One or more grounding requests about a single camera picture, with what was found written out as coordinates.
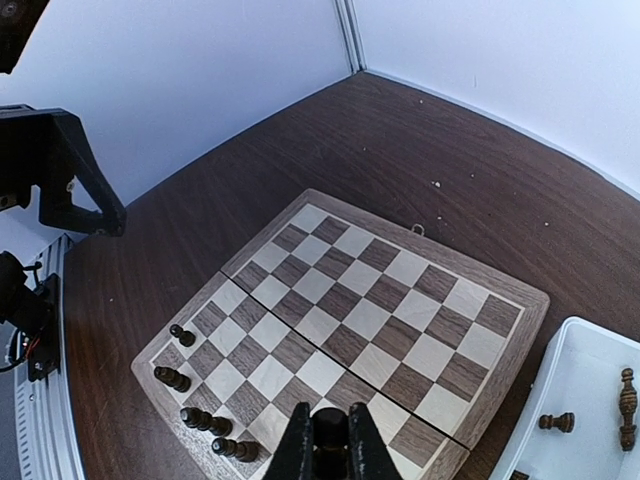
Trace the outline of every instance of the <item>black mount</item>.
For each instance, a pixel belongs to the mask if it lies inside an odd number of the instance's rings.
[[[124,206],[100,171],[75,115],[27,105],[0,107],[0,152],[0,211],[27,208],[36,185],[40,223],[87,234],[124,233]],[[72,203],[76,177],[102,213]]]

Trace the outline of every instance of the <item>black metal bracket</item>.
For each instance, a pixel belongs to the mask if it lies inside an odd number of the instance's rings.
[[[37,185],[44,225],[86,234],[124,233],[125,208],[100,171],[77,116],[62,109],[0,107],[0,151],[0,211],[26,208]],[[74,178],[102,213],[73,204]]]
[[[60,278],[50,275],[34,293],[51,306],[51,315],[27,360],[30,382],[42,380],[60,367]]]

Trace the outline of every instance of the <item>dark square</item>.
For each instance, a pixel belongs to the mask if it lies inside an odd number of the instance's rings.
[[[266,314],[266,308],[259,304],[253,297],[247,297],[236,307],[230,316],[240,328],[245,332],[250,332]]]
[[[298,377],[293,377],[284,387],[278,396],[273,400],[273,404],[284,413],[287,418],[291,418],[293,409],[300,402],[308,402],[311,410],[315,408],[322,397],[318,392],[309,387]]]
[[[247,293],[253,292],[262,281],[269,276],[264,268],[255,262],[249,262],[233,280]]]
[[[267,358],[267,352],[262,345],[256,342],[252,337],[246,336],[240,344],[233,349],[227,360],[236,367],[236,369],[248,378],[253,371],[258,368],[262,360]]]
[[[311,232],[311,235],[314,235],[332,245],[342,236],[347,228],[349,228],[349,225],[346,223],[336,220],[333,217],[327,217],[313,232]]]
[[[184,365],[184,362],[186,362],[184,356],[172,342],[153,360],[153,365],[155,367],[169,367],[177,370]]]
[[[350,367],[368,343],[350,328],[338,325],[338,328],[324,342],[322,348],[329,356],[337,358],[344,365]]]
[[[355,258],[347,255],[337,248],[331,247],[327,250],[320,260],[314,265],[314,268],[320,270],[328,277],[338,280],[342,274],[355,262]]]
[[[415,288],[436,302],[444,302],[451,289],[456,284],[456,277],[443,272],[433,265],[429,265],[416,282]]]
[[[249,382],[244,382],[227,400],[225,406],[246,428],[269,405],[269,400]]]
[[[344,372],[340,380],[325,395],[326,399],[344,412],[354,403],[369,403],[376,391],[351,372]]]
[[[224,355],[209,341],[198,347],[189,357],[189,364],[193,367],[201,379],[207,378],[215,368],[224,360]]]
[[[372,343],[392,357],[404,360],[419,337],[418,330],[392,316],[382,326]]]
[[[260,445],[260,442],[256,440],[256,437],[251,435],[249,430],[245,430],[238,436],[239,442],[254,442],[259,445],[258,456],[253,462],[239,462],[235,458],[228,458],[227,460],[231,465],[235,467],[235,469],[242,475],[243,478],[249,479],[251,476],[258,471],[258,469],[267,461],[267,459],[271,456],[271,452],[267,450],[263,445]]]
[[[506,338],[519,314],[519,308],[489,295],[476,317],[476,323]]]
[[[193,319],[193,324],[198,327],[198,330],[200,330],[205,337],[208,337],[226,318],[227,315],[220,310],[220,307],[213,302],[209,302]]]
[[[196,388],[196,391],[187,398],[183,405],[185,407],[197,407],[205,412],[214,413],[222,406],[222,402],[209,387],[207,387],[206,383],[202,383]]]
[[[389,446],[413,463],[424,467],[444,440],[444,435],[412,416]]]
[[[395,278],[385,274],[369,289],[364,298],[385,309],[389,313],[395,312],[400,302],[409,293],[409,287]]]
[[[487,373],[488,370],[483,366],[454,353],[436,383],[470,402]]]
[[[318,302],[318,308],[324,310],[336,320],[344,320],[355,308],[362,297],[341,283],[335,283]]]
[[[442,305],[429,323],[425,333],[455,350],[471,328],[472,323],[467,317]]]
[[[273,308],[272,312],[284,323],[294,328],[300,323],[300,320],[309,313],[311,307],[313,307],[313,303],[298,292],[291,290]]]
[[[293,373],[297,373],[315,350],[300,334],[291,331],[271,355]]]
[[[382,393],[403,407],[415,410],[432,386],[433,382],[427,377],[401,363],[382,387]]]
[[[284,261],[278,265],[271,275],[276,277],[287,287],[293,288],[298,280],[307,273],[311,267],[300,260],[298,257],[289,255]]]
[[[375,238],[369,246],[364,249],[364,252],[360,254],[358,259],[370,267],[384,272],[398,253],[400,253],[400,250],[397,248]]]
[[[287,225],[276,238],[273,243],[285,249],[287,252],[293,252],[302,240],[307,238],[307,234],[295,225]]]

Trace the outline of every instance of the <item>chess piece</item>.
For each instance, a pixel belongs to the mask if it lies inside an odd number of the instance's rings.
[[[183,347],[190,347],[196,343],[196,336],[188,330],[184,330],[180,325],[171,325],[169,333],[176,337]]]
[[[191,380],[186,375],[182,375],[177,370],[169,367],[156,367],[153,376],[168,387],[184,393],[191,387]]]
[[[620,446],[623,452],[630,452],[636,443],[636,426],[633,416],[638,408],[638,393],[633,388],[633,370],[625,368],[622,371],[622,391],[618,407],[622,414],[622,426],[620,427]]]
[[[509,480],[529,480],[529,475],[514,470]]]
[[[209,412],[203,412],[195,407],[180,410],[180,418],[187,427],[197,428],[201,432],[210,431],[216,437],[226,437],[233,430],[231,420],[213,417]]]
[[[571,433],[573,432],[575,423],[576,416],[571,412],[567,412],[559,417],[554,417],[553,415],[542,415],[538,421],[538,426],[543,430],[551,430],[555,427],[562,433]]]
[[[260,446],[255,442],[235,442],[226,438],[216,438],[211,444],[211,449],[216,455],[249,463],[258,457]]]

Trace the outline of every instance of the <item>white wall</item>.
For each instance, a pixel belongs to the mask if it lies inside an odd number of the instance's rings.
[[[640,192],[637,0],[354,0],[367,66]]]
[[[79,115],[129,203],[349,73],[333,0],[52,0],[13,74],[0,75],[0,105]],[[0,250],[35,255],[60,233],[35,215],[0,214]]]

